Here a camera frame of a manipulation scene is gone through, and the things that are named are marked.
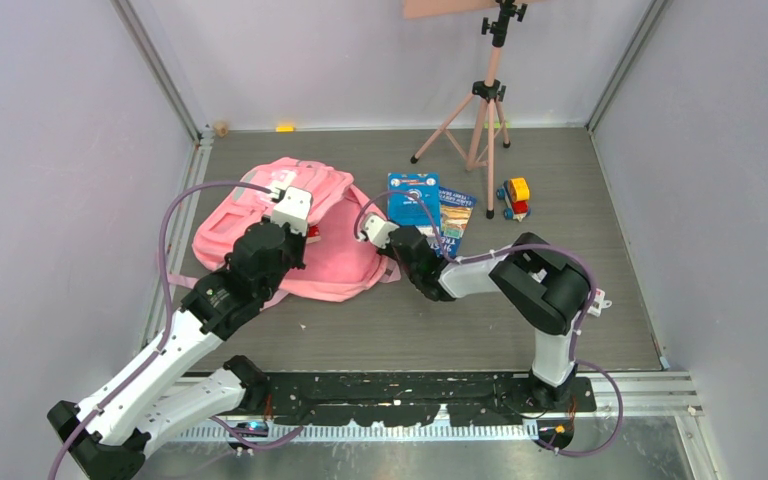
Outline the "red 156-storey treehouse book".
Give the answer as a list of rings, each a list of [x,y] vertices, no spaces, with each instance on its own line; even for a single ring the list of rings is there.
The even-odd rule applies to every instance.
[[[306,243],[312,244],[321,240],[321,233],[318,226],[310,226],[307,231]]]

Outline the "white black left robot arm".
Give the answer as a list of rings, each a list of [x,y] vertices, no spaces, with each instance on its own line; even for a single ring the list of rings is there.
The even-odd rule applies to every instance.
[[[228,360],[206,380],[166,392],[198,360],[272,305],[284,277],[304,266],[311,192],[267,187],[271,213],[249,227],[220,268],[197,280],[179,307],[163,293],[164,328],[119,373],[79,402],[60,401],[47,419],[62,441],[49,469],[71,457],[90,479],[131,479],[171,438],[212,416],[258,412],[269,379],[248,358]]]

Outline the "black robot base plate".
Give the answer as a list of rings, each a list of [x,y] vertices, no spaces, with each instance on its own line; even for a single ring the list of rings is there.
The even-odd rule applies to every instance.
[[[591,413],[591,382],[574,378],[561,394],[526,372],[272,372],[235,409],[279,425],[514,425],[548,414]]]

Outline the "thick worn paperback book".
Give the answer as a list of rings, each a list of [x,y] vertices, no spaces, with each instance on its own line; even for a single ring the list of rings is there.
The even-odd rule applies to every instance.
[[[441,223],[439,174],[391,172],[387,186],[393,192],[387,200],[388,218],[431,237]]]

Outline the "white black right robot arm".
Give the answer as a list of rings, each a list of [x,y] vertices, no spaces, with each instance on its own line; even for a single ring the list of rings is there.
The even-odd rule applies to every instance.
[[[535,330],[525,398],[549,411],[570,398],[578,328],[596,294],[578,261],[531,232],[498,251],[449,259],[438,255],[416,227],[399,226],[377,214],[365,217],[359,236],[394,260],[431,301],[502,294]]]

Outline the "pink student backpack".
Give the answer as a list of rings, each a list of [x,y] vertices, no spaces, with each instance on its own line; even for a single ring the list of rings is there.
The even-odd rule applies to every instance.
[[[318,161],[283,157],[249,170],[241,180],[262,187],[292,186],[313,195],[308,216],[310,226],[318,226],[321,240],[307,244],[306,268],[290,271],[280,289],[264,306],[272,307],[288,295],[326,302],[343,302],[377,283],[400,279],[395,261],[360,242],[354,222],[369,197],[355,184],[351,174]],[[235,188],[198,227],[192,252],[210,270],[217,269],[222,257],[244,231],[269,215],[274,203],[259,190]]]

